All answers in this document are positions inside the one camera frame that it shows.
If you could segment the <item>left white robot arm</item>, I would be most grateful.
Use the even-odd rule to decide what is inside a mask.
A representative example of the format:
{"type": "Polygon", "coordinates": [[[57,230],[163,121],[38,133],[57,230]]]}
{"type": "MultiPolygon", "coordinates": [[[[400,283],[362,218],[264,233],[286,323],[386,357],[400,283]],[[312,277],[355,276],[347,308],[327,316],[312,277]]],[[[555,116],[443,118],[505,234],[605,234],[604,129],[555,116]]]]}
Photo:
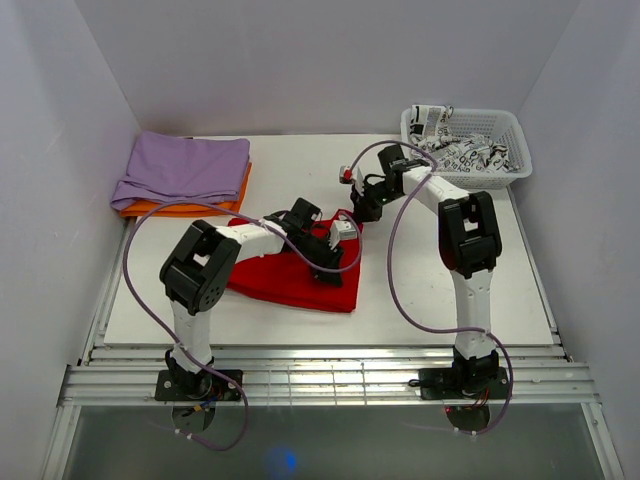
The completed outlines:
{"type": "Polygon", "coordinates": [[[197,220],[179,240],[161,268],[160,280],[178,337],[165,362],[171,381],[188,398],[201,399],[211,390],[212,375],[203,369],[213,363],[210,310],[221,299],[236,264],[297,248],[313,264],[313,278],[331,286],[341,284],[337,272],[344,255],[341,242],[357,233],[350,223],[335,220],[330,232],[318,237],[313,226],[319,214],[318,207],[299,198],[291,209],[256,224],[215,227],[197,220]]]}

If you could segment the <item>red trousers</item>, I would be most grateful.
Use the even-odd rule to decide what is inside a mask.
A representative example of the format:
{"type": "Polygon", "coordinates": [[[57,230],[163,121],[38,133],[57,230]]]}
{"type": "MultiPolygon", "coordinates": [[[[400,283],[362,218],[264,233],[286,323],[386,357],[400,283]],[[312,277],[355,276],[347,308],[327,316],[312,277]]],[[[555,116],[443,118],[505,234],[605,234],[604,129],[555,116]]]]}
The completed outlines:
{"type": "MultiPolygon", "coordinates": [[[[316,221],[315,215],[277,212],[268,217],[287,234],[311,231],[318,237],[329,237],[334,220],[346,220],[340,211],[326,221],[316,221]]],[[[281,251],[243,260],[236,264],[228,288],[247,297],[310,310],[350,313],[355,310],[360,278],[360,240],[343,242],[344,255],[337,270],[325,269],[309,262],[291,240],[281,251]],[[329,286],[315,281],[311,267],[328,273],[340,273],[342,286],[329,286]]]]}

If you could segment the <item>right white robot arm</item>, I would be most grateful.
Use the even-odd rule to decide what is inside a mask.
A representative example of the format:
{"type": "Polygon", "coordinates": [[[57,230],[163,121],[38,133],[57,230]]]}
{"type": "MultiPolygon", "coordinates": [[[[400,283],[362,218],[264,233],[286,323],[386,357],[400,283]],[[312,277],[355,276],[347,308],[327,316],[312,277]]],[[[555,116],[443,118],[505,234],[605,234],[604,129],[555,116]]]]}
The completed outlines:
{"type": "Polygon", "coordinates": [[[474,397],[503,371],[491,333],[490,287],[502,240],[493,199],[485,191],[470,193],[438,173],[435,157],[421,148],[404,154],[408,143],[378,142],[379,175],[364,175],[352,163],[341,169],[341,183],[351,187],[353,213],[359,223],[375,222],[385,205],[416,200],[437,219],[437,247],[449,270],[455,295],[453,362],[420,377],[426,391],[474,397]]]}

